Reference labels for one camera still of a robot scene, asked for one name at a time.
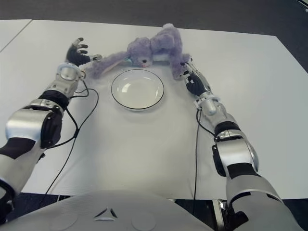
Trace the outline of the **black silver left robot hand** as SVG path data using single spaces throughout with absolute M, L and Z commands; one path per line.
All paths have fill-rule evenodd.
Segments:
M 96 55 L 88 55 L 88 45 L 81 44 L 84 38 L 77 38 L 70 45 L 65 61 L 68 63 L 72 63 L 76 66 L 84 65 L 93 61 L 99 61 L 102 59 L 102 56 L 99 54 Z

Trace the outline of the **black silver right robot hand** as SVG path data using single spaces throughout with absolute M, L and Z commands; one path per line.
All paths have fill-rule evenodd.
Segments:
M 207 79 L 192 63 L 182 62 L 180 65 L 185 68 L 185 72 L 183 73 L 184 82 L 187 90 L 191 94 L 200 97 L 202 94 L 211 91 Z

